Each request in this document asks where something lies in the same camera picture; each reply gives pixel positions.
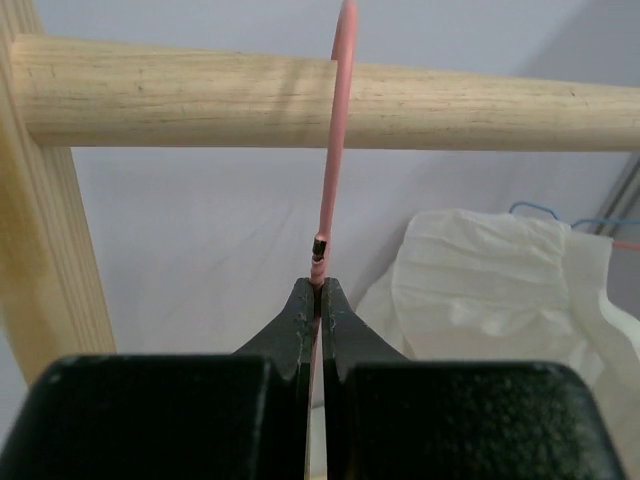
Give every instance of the white cloth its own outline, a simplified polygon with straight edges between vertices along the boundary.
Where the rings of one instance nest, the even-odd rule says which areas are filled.
[[[356,312],[410,358],[570,366],[640,478],[640,323],[607,299],[611,243],[557,221],[421,213]]]

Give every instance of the white wall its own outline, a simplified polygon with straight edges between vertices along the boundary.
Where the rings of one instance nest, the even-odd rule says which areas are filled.
[[[36,3],[54,34],[309,56],[329,55],[339,8],[333,0]],[[638,18],[637,0],[366,0],[356,58],[638,85]],[[308,271],[324,154],[75,149],[119,349],[229,351],[264,325]],[[500,212],[524,198],[567,219],[594,214],[625,161],[349,151],[330,273],[357,301],[420,209]],[[13,388],[0,381],[0,390]]]

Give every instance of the wooden frame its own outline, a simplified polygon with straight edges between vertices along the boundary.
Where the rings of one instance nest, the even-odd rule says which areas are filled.
[[[324,147],[335,64],[56,38],[0,0],[0,286],[29,383],[115,351],[68,147]],[[640,150],[640,89],[356,65],[348,148]]]

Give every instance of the blue wire loop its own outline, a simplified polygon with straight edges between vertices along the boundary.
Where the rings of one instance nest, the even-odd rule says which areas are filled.
[[[536,210],[540,210],[542,212],[546,212],[551,215],[554,219],[560,220],[560,217],[556,213],[555,210],[545,207],[544,205],[540,205],[539,203],[534,202],[516,202],[511,205],[509,208],[509,213],[514,213],[518,207],[530,207]],[[631,220],[626,218],[583,218],[578,220],[575,223],[571,224],[571,228],[579,227],[584,224],[598,224],[598,225],[638,225],[640,226],[640,220]]]
[[[533,203],[533,202],[516,202],[513,205],[511,205],[511,208],[509,209],[509,213],[513,213],[518,207],[530,207],[530,208],[535,208],[536,210],[542,210],[543,212],[547,212],[556,220],[560,220],[560,217],[555,212],[555,210],[552,210],[548,207],[545,207],[544,205],[540,205],[538,203]]]

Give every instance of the red wire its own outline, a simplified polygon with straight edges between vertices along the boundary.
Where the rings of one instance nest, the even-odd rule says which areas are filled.
[[[622,248],[624,250],[633,250],[634,252],[640,252],[640,244],[621,242],[620,240],[614,240],[613,246],[616,248]]]
[[[338,175],[344,136],[347,129],[347,112],[351,93],[353,52],[356,43],[358,9],[355,0],[345,0],[338,17],[338,26],[333,40],[331,59],[338,61],[336,84],[333,93],[333,107],[329,123],[329,147],[324,170],[324,187],[320,207],[320,227],[314,238],[314,252],[311,260],[311,283],[320,288],[324,284],[329,259],[331,222],[336,202]]]

